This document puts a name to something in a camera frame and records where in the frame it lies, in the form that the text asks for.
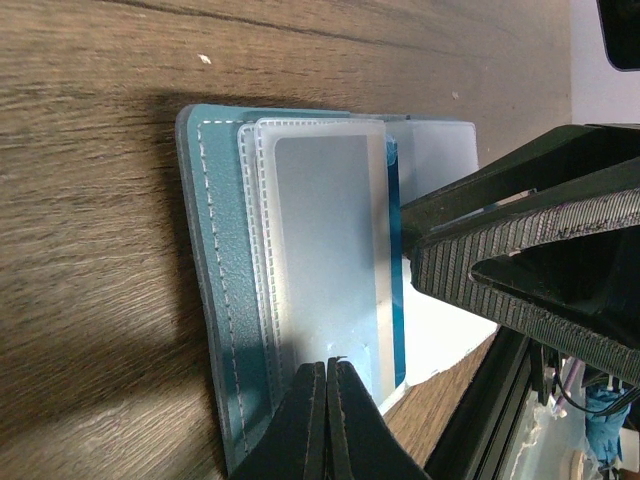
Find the blue card holder wallet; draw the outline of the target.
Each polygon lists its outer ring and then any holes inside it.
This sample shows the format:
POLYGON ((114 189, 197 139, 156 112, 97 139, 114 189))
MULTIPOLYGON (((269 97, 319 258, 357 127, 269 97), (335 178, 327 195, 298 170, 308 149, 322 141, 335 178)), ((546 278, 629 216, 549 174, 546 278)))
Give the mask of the blue card holder wallet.
POLYGON ((175 132, 229 470, 301 365, 346 359, 386 412, 496 331, 402 253, 402 207, 476 172, 471 122, 194 104, 175 132))

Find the blue credit card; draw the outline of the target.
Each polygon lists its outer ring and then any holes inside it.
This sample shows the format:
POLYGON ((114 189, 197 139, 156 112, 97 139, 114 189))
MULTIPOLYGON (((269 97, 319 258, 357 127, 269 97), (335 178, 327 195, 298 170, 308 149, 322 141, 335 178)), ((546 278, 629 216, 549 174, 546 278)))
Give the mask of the blue credit card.
POLYGON ((282 138, 275 169, 286 358, 343 357, 382 402, 395 388, 385 139, 282 138))

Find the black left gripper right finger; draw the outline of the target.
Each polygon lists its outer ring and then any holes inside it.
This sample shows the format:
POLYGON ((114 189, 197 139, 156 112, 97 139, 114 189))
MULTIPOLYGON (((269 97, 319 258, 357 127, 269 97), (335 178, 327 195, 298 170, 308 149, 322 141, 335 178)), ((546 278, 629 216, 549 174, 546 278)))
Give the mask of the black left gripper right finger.
POLYGON ((331 358, 327 370, 329 479, 427 479, 397 442, 355 367, 331 358))

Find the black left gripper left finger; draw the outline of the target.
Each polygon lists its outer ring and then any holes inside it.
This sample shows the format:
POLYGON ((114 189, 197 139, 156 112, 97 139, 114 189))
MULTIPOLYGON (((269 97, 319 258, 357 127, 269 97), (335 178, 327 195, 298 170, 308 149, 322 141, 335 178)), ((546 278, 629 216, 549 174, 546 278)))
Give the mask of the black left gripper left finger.
POLYGON ((261 440, 230 477, 323 479, 326 391, 325 364, 301 365, 261 440))

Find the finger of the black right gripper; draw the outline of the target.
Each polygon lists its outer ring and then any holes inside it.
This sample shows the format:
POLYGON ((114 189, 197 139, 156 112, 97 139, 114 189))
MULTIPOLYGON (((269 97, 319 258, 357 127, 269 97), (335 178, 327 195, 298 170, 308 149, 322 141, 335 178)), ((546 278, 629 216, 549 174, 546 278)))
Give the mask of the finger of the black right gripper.
POLYGON ((638 385, 638 189, 461 228, 416 247, 416 290, 638 385))
POLYGON ((500 200, 542 192, 639 156, 637 124, 555 127, 480 170, 401 208, 402 248, 500 200))

